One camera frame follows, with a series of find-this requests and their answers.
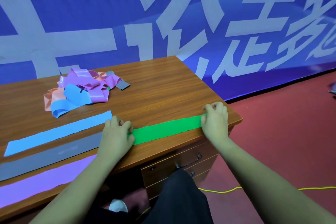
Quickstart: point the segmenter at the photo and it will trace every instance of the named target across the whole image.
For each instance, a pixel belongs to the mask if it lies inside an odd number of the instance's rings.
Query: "black trousers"
[[[91,209],[84,224],[132,223],[129,214],[103,208]],[[186,171],[174,172],[167,179],[159,198],[142,224],[213,224],[206,196]]]

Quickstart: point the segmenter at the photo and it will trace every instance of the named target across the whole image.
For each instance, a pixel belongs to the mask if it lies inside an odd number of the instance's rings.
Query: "person's left arm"
[[[81,223],[103,182],[134,143],[132,123],[113,116],[105,122],[95,159],[30,224]]]

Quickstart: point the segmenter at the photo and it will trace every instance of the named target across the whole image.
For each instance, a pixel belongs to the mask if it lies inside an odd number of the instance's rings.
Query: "red floor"
[[[231,104],[243,117],[230,138],[296,188],[336,186],[336,72]],[[218,157],[200,188],[239,186]],[[205,192],[215,224],[263,223],[242,190]],[[305,192],[336,215],[336,190]]]

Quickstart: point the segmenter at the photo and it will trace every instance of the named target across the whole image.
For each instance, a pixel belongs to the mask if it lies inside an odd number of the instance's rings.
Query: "blue backdrop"
[[[335,4],[0,0],[0,83],[176,55],[227,100],[335,68]]]

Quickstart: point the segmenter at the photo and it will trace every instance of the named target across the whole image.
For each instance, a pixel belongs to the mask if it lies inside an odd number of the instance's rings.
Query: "forearm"
[[[336,218],[227,138],[218,151],[265,223],[335,223]]]
[[[50,202],[31,224],[80,223],[90,209],[99,189],[118,161],[107,164],[98,156]]]

